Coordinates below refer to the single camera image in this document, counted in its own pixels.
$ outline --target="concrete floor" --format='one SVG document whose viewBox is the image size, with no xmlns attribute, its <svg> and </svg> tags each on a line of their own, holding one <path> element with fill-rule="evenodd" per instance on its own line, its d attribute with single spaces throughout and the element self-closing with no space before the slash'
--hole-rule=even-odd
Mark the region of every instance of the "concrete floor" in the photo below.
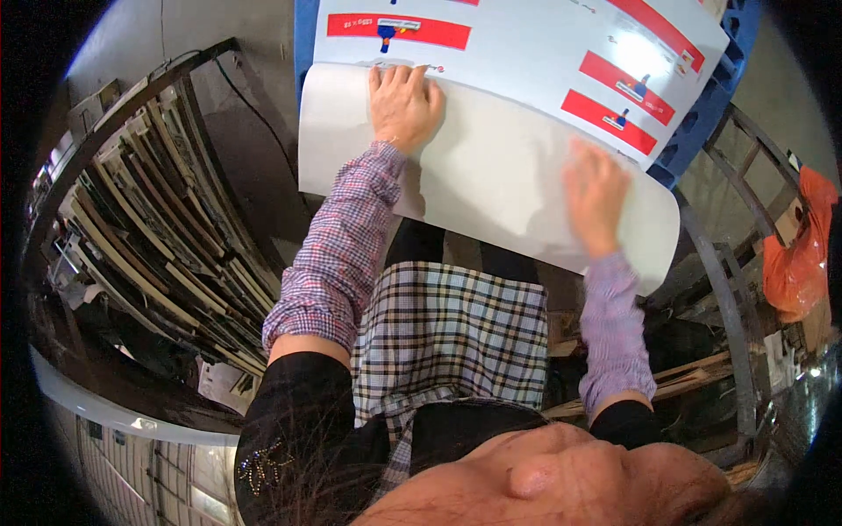
<svg viewBox="0 0 842 526">
<path fill-rule="evenodd" d="M 117 0 L 103 16 L 88 41 L 79 51 L 69 72 L 72 103 L 94 93 L 105 83 L 118 78 L 127 88 L 159 66 L 164 57 L 175 57 L 192 49 L 201 49 L 229 36 L 240 39 L 246 71 L 234 71 L 231 63 L 224 64 L 235 79 L 245 85 L 248 78 L 250 93 L 258 108 L 279 131 L 288 151 L 295 153 L 297 133 L 297 104 L 292 68 L 292 10 L 293 0 Z M 207 90 L 199 93 L 203 113 L 214 116 L 217 148 L 229 152 L 231 162 L 226 167 L 238 197 L 247 210 L 261 247 L 266 248 L 267 237 L 271 251 L 284 252 L 287 262 L 295 252 L 296 243 L 306 229 L 306 212 L 301 203 L 294 202 L 288 171 L 278 168 L 282 160 L 264 141 L 266 130 L 260 125 L 232 126 L 238 118 L 253 119 L 242 103 L 233 96 L 212 64 L 205 65 L 198 74 L 205 75 Z M 792 149 L 806 164 L 826 174 L 837 185 L 833 143 L 813 91 L 807 84 L 795 56 L 781 32 L 769 17 L 764 17 L 754 50 L 749 58 L 733 102 L 755 120 L 782 150 Z M 253 154 L 266 151 L 267 159 L 251 164 L 248 169 L 238 167 L 237 153 L 243 141 L 259 142 L 250 145 Z M 739 159 L 748 149 L 736 130 L 725 130 L 720 146 L 732 159 Z M 758 157 L 747 179 L 758 196 L 768 204 L 780 191 L 783 181 L 771 165 Z M 753 218 L 726 179 L 703 152 L 693 161 L 679 187 L 694 205 L 714 241 L 727 241 L 736 246 L 748 234 Z M 284 217 L 277 210 L 285 210 Z M 449 238 L 451 252 L 476 254 L 476 248 L 459 248 L 465 238 Z M 466 266 L 476 267 L 474 258 L 467 258 Z M 575 279 L 564 271 L 543 268 L 542 278 L 553 283 L 551 305 L 571 308 L 571 287 Z"/>
</svg>

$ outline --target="white paper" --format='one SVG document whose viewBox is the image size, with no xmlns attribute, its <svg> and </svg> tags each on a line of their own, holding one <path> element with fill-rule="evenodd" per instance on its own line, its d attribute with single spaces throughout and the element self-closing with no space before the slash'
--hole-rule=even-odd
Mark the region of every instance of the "white paper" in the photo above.
<svg viewBox="0 0 842 526">
<path fill-rule="evenodd" d="M 458 0 L 397 0 L 394 5 L 390 0 L 322 0 L 314 61 L 430 64 L 431 77 L 464 83 L 539 109 L 599 138 L 646 170 L 698 99 L 728 38 L 696 0 L 615 2 L 626 11 L 606 0 L 479 0 L 478 5 Z M 695 50 L 676 45 L 674 34 L 659 29 L 651 15 L 647 18 L 638 14 L 642 20 L 633 18 L 627 13 L 634 11 L 629 5 L 638 9 L 651 6 L 678 31 L 675 38 L 685 39 Z M 343 21 L 338 29 L 330 29 L 333 34 L 346 36 L 328 36 L 328 29 L 335 28 L 331 20 Z M 425 38 L 448 39 L 451 44 L 460 41 L 460 32 L 453 30 L 454 26 L 441 29 L 438 23 L 470 30 L 464 50 L 408 40 L 429 31 Z M 385 53 L 381 52 L 385 41 L 377 35 L 379 24 L 396 27 Z M 358 33 L 368 36 L 347 36 Z M 656 33 L 672 35 L 664 36 L 671 44 Z M 631 85 L 621 82 L 615 89 L 615 82 L 601 82 L 580 71 L 589 51 L 622 70 Z M 698 72 L 693 70 L 694 63 L 701 64 Z M 659 98 L 654 106 L 634 95 L 635 86 L 646 75 L 646 92 L 651 93 L 650 98 Z M 588 117 L 588 121 L 562 110 L 571 90 L 605 107 L 606 115 Z M 668 107 L 667 113 L 674 111 L 667 122 L 653 115 L 663 117 L 662 104 Z M 581 108 L 575 101 L 571 105 Z M 628 109 L 628 130 L 615 125 L 624 109 Z M 641 134 L 646 136 L 638 140 Z M 631 144 L 624 140 L 630 135 Z"/>
<path fill-rule="evenodd" d="M 337 171 L 374 139 L 367 78 L 367 68 L 337 64 L 307 74 L 301 191 L 329 195 Z M 584 274 L 589 261 L 569 229 L 560 175 L 576 129 L 474 88 L 440 85 L 444 122 L 402 175 L 395 212 Z M 641 278 L 637 293 L 648 295 L 672 262 L 679 209 L 667 189 L 618 160 L 633 176 L 618 237 Z"/>
</svg>

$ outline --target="hand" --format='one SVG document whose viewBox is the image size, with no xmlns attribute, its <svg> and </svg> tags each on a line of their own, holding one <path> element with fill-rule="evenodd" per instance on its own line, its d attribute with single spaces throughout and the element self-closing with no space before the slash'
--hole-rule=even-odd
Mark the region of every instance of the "hand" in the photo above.
<svg viewBox="0 0 842 526">
<path fill-rule="evenodd" d="M 369 73 L 371 122 L 375 141 L 387 141 L 404 155 L 412 154 L 433 134 L 445 110 L 445 94 L 434 81 L 424 81 L 426 66 L 390 67 Z"/>
<path fill-rule="evenodd" d="M 619 250 L 617 225 L 632 178 L 607 151 L 579 139 L 570 141 L 573 160 L 562 170 L 573 232 L 591 258 Z"/>
</svg>

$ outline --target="plastic bag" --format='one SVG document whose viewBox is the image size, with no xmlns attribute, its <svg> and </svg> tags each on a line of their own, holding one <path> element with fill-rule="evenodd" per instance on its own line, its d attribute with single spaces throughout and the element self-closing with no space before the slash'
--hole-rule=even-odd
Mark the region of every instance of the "plastic bag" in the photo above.
<svg viewBox="0 0 842 526">
<path fill-rule="evenodd" d="M 809 167 L 801 168 L 799 187 L 807 201 L 803 222 L 789 248 L 775 236 L 763 240 L 763 292 L 784 323 L 804 319 L 828 293 L 828 235 L 832 206 L 838 197 L 833 184 Z"/>
</svg>

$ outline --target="purple checkered sleeve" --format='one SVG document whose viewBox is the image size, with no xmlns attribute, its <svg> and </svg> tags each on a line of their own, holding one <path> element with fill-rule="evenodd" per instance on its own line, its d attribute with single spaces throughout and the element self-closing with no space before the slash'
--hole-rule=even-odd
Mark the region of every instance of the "purple checkered sleeve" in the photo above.
<svg viewBox="0 0 842 526">
<path fill-rule="evenodd" d="M 267 353 L 281 334 L 320 336 L 350 352 L 374 288 L 405 162 L 394 146 L 378 141 L 339 170 L 264 321 Z"/>
<path fill-rule="evenodd" d="M 635 306 L 637 276 L 621 252 L 596 260 L 584 278 L 582 336 L 588 344 L 588 373 L 579 395 L 589 417 L 607 397 L 637 391 L 649 400 L 655 379 L 643 343 L 643 312 Z"/>
</svg>

